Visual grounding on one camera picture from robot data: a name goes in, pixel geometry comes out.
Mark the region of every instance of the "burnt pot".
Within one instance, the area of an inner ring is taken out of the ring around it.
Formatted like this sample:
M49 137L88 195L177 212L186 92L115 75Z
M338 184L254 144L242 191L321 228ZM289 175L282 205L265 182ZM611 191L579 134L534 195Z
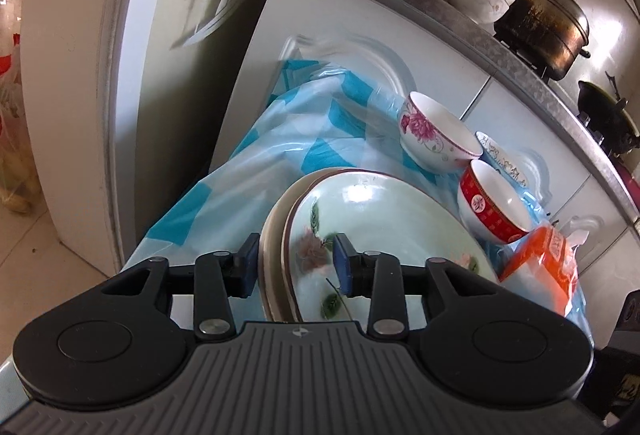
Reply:
M574 0L516 0L494 24L496 36L550 79L564 78L589 43L589 22Z

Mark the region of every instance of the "orange package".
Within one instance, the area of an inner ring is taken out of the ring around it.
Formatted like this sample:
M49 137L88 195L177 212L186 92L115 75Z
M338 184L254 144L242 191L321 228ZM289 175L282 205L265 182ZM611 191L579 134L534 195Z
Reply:
M586 231L565 238L550 224L543 224L518 246L500 274L509 290L566 316L578 285L574 247L586 241Z

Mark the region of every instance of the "granite countertop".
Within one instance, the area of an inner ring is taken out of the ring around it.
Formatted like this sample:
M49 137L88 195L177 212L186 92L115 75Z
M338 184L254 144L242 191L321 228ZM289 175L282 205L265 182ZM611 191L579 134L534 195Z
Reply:
M628 225L640 233L638 208L617 171L572 110L491 34L444 0L375 0L458 50L513 92L549 126L598 180Z

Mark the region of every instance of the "black pan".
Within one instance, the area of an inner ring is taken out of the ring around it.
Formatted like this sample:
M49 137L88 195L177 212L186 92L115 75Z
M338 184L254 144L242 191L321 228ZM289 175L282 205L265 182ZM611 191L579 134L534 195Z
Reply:
M620 98L618 90L616 100L592 82L579 81L578 85L578 109L590 117L589 128L604 137L602 149L607 154L622 155L640 147L638 128L626 113L626 99Z

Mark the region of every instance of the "white logo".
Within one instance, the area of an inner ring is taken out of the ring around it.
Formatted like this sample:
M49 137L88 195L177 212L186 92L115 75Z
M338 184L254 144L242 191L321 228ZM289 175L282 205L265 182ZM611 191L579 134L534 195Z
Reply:
M305 337L310 332L305 327L297 327L291 331L294 336L298 336L299 338Z
M471 208L478 214L479 212L483 212L486 207L486 203L482 195L474 195L471 199Z

